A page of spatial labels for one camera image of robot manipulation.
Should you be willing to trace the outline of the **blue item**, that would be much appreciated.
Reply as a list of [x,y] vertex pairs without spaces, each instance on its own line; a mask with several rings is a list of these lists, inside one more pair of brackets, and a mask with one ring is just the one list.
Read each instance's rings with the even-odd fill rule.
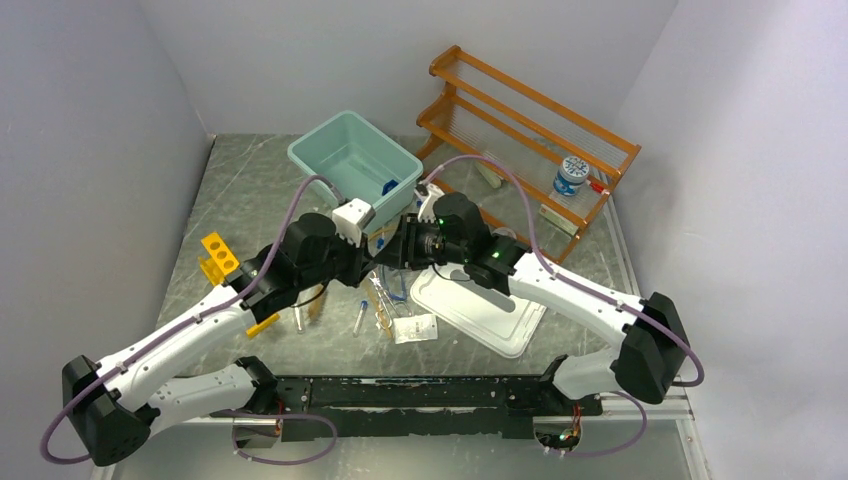
[[391,179],[391,180],[387,181],[382,187],[381,195],[382,196],[388,195],[393,189],[395,189],[398,186],[398,184],[399,184],[399,182],[395,179]]

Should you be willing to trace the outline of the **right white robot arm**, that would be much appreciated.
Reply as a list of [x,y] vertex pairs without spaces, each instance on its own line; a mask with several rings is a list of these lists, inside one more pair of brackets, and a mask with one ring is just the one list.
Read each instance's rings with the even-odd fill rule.
[[670,297],[655,292],[644,299],[607,290],[550,264],[529,245],[493,233],[479,207],[462,193],[439,197],[432,212],[429,219],[402,217],[376,254],[376,264],[409,270],[459,266],[477,287],[538,303],[608,344],[606,350],[553,363],[552,379],[539,389],[548,412],[562,414],[577,399],[612,391],[653,405],[664,401],[689,345]]

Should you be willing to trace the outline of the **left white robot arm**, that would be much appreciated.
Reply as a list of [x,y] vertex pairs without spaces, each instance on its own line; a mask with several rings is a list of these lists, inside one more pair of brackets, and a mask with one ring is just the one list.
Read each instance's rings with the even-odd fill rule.
[[255,257],[236,258],[207,235],[201,268],[212,289],[161,329],[99,360],[79,356],[62,370],[63,408],[98,466],[116,464],[149,438],[185,420],[220,410],[261,416],[277,401],[275,380],[247,357],[219,371],[182,371],[239,334],[255,337],[282,310],[316,301],[331,282],[355,286],[371,262],[366,228],[373,209],[351,201],[329,215],[290,220]]

